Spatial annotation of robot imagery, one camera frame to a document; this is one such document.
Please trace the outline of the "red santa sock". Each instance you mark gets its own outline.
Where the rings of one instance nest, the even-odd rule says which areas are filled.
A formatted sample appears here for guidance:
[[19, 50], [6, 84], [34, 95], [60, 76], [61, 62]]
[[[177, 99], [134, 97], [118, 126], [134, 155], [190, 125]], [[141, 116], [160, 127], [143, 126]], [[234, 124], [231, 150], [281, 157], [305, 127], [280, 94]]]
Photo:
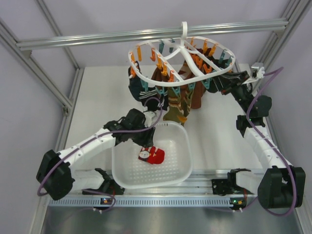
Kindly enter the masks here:
[[138, 159], [149, 164], [161, 164], [165, 158], [165, 152], [155, 146], [142, 148], [138, 154]]

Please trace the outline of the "white round clip hanger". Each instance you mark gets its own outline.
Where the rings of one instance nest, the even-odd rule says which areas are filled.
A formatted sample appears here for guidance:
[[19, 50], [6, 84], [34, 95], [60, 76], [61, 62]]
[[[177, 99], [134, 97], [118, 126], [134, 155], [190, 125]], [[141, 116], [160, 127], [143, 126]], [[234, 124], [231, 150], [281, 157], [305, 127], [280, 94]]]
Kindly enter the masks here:
[[[149, 39], [136, 44], [128, 52], [131, 72], [144, 84], [162, 87], [178, 87], [198, 81], [209, 81], [223, 73], [230, 72], [236, 62], [234, 53], [219, 42], [202, 36], [186, 35], [188, 24], [182, 22], [183, 34], [179, 38]], [[209, 56], [222, 62], [228, 59], [225, 68], [215, 65], [205, 56], [211, 48]], [[157, 56], [161, 55], [165, 62], [163, 70], [157, 67]], [[158, 69], [166, 81], [158, 81], [139, 70], [138, 64], [147, 59]]]

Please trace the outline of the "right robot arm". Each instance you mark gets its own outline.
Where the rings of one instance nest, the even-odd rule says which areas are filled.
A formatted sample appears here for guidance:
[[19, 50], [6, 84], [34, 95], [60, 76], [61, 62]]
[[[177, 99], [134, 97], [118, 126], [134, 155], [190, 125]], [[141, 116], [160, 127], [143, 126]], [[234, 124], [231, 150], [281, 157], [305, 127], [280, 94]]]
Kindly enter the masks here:
[[263, 171], [263, 176], [250, 169], [232, 169], [228, 172], [228, 189], [232, 193], [247, 190], [257, 195], [260, 205], [271, 209], [287, 208], [290, 212], [303, 202], [306, 174], [303, 168], [287, 161], [270, 138], [264, 118], [269, 115], [272, 99], [261, 92], [252, 94], [246, 81], [249, 74], [225, 73], [213, 79], [213, 90], [222, 95], [231, 94], [245, 112], [238, 115], [236, 128], [251, 146]]

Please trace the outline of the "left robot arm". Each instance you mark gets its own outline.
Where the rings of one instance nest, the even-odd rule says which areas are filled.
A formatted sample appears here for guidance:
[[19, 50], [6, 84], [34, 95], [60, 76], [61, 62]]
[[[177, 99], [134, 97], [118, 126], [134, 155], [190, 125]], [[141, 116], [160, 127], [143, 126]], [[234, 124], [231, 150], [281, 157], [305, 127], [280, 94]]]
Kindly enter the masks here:
[[49, 195], [60, 200], [71, 192], [95, 190], [104, 194], [110, 189], [100, 168], [83, 170], [81, 166], [105, 150], [131, 140], [138, 146], [153, 145], [156, 113], [131, 109], [119, 120], [107, 122], [96, 133], [67, 149], [49, 150], [43, 156], [36, 179], [40, 183], [38, 196]]

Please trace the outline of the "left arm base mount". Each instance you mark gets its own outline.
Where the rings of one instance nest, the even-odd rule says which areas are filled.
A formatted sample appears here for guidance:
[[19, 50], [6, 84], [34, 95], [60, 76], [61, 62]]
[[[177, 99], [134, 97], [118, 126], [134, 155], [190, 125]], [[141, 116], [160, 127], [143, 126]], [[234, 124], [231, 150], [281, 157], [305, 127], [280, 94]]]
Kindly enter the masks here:
[[119, 186], [113, 179], [103, 182], [98, 189], [86, 189], [82, 191], [83, 195], [123, 195], [125, 189]]

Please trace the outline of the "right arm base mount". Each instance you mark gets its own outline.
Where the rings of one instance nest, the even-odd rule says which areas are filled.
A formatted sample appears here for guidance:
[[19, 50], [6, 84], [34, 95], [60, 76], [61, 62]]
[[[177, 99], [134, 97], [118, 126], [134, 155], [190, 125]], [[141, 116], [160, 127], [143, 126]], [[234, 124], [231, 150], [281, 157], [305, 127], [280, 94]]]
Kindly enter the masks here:
[[232, 194], [243, 194], [246, 189], [239, 187], [236, 183], [236, 174], [238, 172], [250, 172], [249, 169], [231, 169], [227, 172], [226, 179], [212, 179], [212, 189], [214, 195], [225, 196]]

